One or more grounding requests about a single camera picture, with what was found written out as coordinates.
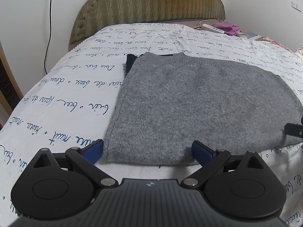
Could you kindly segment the pile of clothes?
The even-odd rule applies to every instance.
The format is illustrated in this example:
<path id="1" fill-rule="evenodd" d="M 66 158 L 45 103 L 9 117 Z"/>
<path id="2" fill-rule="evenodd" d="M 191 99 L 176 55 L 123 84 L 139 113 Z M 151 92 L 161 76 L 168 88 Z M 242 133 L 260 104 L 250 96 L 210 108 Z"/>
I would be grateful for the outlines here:
<path id="1" fill-rule="evenodd" d="M 299 49 L 297 49 L 295 54 L 297 55 L 298 58 L 300 58 L 303 61 L 303 47 L 300 47 Z"/>

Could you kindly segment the floral patterned cloth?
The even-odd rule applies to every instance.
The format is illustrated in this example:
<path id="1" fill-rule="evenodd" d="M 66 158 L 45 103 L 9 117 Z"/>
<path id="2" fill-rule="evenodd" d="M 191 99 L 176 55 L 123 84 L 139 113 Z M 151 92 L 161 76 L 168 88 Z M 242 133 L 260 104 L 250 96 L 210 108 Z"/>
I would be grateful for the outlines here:
<path id="1" fill-rule="evenodd" d="M 269 37 L 263 37 L 261 35 L 253 35 L 253 36 L 250 36 L 249 39 L 256 40 L 256 41 L 270 42 L 274 45 L 277 45 L 277 46 L 289 51 L 289 52 L 292 52 L 289 48 L 285 47 L 284 45 L 280 44 L 279 42 L 277 42 L 277 41 L 275 41 L 275 40 L 273 40 Z"/>

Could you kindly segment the wooden bedside furniture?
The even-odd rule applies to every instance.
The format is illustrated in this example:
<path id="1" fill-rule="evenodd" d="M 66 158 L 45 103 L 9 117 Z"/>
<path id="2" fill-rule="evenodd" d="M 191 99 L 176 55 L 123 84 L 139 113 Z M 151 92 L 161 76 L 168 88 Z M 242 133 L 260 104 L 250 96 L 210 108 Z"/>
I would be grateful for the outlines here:
<path id="1" fill-rule="evenodd" d="M 13 110 L 23 98 L 23 94 L 12 74 L 3 47 L 0 48 L 0 88 L 1 88 L 1 129 L 7 122 Z"/>

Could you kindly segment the white script-print bed sheet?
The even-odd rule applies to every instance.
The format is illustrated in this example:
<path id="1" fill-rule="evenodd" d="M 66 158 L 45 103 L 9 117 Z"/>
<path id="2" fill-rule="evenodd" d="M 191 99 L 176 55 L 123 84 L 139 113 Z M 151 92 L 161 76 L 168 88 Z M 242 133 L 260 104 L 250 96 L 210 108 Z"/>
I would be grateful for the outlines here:
<path id="1" fill-rule="evenodd" d="M 19 102 L 1 129 L 1 226 L 17 219 L 10 194 L 41 148 L 54 153 L 103 138 L 124 81 L 128 54 L 184 53 L 258 66 L 302 98 L 302 60 L 269 42 L 179 24 L 106 27 L 68 52 Z"/>

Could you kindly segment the olive upholstered headboard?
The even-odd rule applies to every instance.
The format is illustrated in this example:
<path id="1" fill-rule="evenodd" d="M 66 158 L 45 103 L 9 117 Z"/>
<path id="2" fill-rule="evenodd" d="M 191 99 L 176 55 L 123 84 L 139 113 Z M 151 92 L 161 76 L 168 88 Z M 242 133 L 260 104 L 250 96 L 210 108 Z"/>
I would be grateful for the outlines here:
<path id="1" fill-rule="evenodd" d="M 221 0 L 87 0 L 74 21 L 69 49 L 110 25 L 225 18 Z"/>

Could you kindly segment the white power strip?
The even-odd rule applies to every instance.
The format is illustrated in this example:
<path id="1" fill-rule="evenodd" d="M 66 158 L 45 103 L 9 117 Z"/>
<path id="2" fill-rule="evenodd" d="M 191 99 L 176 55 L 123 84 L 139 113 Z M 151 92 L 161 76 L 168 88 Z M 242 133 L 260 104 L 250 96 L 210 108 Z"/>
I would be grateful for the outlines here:
<path id="1" fill-rule="evenodd" d="M 213 26 L 208 25 L 208 24 L 202 24 L 201 29 L 211 31 L 211 32 L 214 32 L 214 33 L 225 34 L 224 30 L 218 29 L 218 28 L 213 27 Z"/>

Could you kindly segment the grey sweater navy sleeves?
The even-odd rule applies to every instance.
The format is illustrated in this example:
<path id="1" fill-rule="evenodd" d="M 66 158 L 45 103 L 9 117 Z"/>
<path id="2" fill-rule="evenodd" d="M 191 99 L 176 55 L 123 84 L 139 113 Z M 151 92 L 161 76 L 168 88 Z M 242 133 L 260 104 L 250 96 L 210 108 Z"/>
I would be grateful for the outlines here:
<path id="1" fill-rule="evenodd" d="M 283 79 L 256 66 L 145 53 L 127 74 L 108 126 L 102 158 L 145 165 L 191 165 L 198 140 L 242 155 L 301 143 L 302 104 Z"/>

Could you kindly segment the purple cloth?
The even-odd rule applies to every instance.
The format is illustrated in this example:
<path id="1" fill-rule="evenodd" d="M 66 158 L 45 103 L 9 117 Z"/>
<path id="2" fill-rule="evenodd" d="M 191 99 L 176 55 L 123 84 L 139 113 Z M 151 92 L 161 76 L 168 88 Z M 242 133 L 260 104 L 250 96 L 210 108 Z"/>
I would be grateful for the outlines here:
<path id="1" fill-rule="evenodd" d="M 225 34 L 230 36 L 237 36 L 242 33 L 241 29 L 237 25 L 231 23 L 214 23 L 212 26 L 223 30 Z"/>

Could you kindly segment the white light switch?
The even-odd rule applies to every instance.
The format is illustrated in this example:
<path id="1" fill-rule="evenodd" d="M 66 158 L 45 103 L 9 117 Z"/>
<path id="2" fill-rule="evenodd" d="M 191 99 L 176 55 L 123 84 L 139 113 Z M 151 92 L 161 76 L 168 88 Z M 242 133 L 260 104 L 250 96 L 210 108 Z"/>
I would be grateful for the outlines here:
<path id="1" fill-rule="evenodd" d="M 302 12 L 302 10 L 299 8 L 298 3 L 291 2 L 291 7 L 295 9 L 296 11 Z"/>

